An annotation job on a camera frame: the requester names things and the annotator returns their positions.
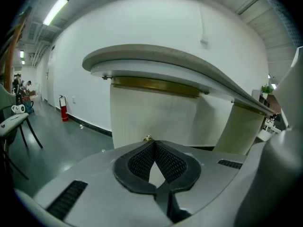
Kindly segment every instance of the wooden post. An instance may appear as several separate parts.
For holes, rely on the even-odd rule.
[[[10,70],[13,63],[13,56],[14,56],[14,50],[16,47],[16,44],[20,38],[22,29],[26,23],[27,17],[30,14],[32,8],[28,7],[25,12],[21,15],[19,24],[17,28],[15,29],[13,38],[9,44],[7,53],[6,53],[6,60],[5,60],[5,68],[4,68],[4,88],[10,93],[11,92],[11,76],[10,76]]]

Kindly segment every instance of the red fire extinguisher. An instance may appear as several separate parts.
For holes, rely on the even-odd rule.
[[[66,109],[66,100],[65,97],[60,95],[61,97],[59,98],[59,103],[60,103],[60,109],[61,109],[61,117],[62,121],[68,121],[68,115],[67,115],[67,109]]]

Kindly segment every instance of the plant pot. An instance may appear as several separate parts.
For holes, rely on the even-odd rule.
[[[262,96],[267,99],[268,93],[262,93]]]

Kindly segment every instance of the floor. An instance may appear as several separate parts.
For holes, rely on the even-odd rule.
[[[29,121],[43,145],[39,147],[26,123],[22,124],[26,149],[20,130],[9,147],[9,156],[29,178],[26,180],[13,171],[15,187],[33,197],[47,182],[66,171],[75,163],[92,154],[114,148],[111,137],[69,120],[62,122],[61,115],[49,104],[36,103]]]

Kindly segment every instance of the ceiling light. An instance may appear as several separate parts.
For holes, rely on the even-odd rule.
[[[58,0],[55,5],[52,7],[52,9],[49,11],[48,15],[46,16],[43,24],[49,25],[52,21],[52,19],[56,16],[56,14],[60,11],[60,9],[63,8],[63,6],[68,2],[69,0]]]

